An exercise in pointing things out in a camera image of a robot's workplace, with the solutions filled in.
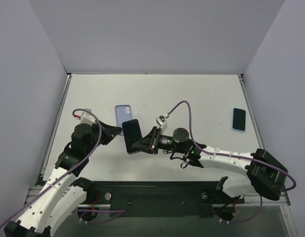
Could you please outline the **black phone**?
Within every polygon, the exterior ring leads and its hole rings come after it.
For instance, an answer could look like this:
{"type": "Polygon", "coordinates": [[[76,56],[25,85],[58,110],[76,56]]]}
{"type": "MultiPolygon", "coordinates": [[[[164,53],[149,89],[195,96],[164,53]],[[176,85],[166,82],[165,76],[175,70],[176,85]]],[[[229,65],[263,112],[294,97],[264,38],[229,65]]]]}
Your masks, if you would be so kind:
{"type": "Polygon", "coordinates": [[[141,151],[139,148],[134,148],[132,145],[142,138],[139,121],[132,119],[122,123],[126,151],[128,154],[134,154],[141,151]]]}

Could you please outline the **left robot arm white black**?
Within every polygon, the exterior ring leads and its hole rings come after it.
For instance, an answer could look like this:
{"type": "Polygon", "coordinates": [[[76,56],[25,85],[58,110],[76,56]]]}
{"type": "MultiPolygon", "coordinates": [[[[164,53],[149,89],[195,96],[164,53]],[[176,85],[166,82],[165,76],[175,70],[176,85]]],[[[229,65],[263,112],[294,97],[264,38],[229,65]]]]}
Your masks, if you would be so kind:
{"type": "Polygon", "coordinates": [[[89,156],[99,145],[109,144],[122,129],[84,119],[75,126],[71,141],[58,157],[48,181],[17,221],[9,221],[8,237],[52,237],[62,222],[82,202],[96,196],[95,183],[79,177],[89,156]]]}

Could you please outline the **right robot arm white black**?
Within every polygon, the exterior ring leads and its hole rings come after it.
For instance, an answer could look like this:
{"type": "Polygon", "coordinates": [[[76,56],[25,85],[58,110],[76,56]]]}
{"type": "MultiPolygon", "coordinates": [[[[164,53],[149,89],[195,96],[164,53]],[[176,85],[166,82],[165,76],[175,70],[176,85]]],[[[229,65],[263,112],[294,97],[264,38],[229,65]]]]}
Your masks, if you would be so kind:
{"type": "Polygon", "coordinates": [[[216,199],[226,202],[230,198],[247,194],[259,194],[263,198],[277,201],[284,190],[288,172],[274,156],[264,149],[253,153],[234,153],[212,148],[204,144],[193,143],[184,128],[174,130],[172,136],[162,134],[158,127],[132,146],[148,154],[157,154],[159,150],[182,154],[181,168],[194,166],[199,168],[217,168],[240,174],[232,179],[222,178],[215,189],[216,199]]]}

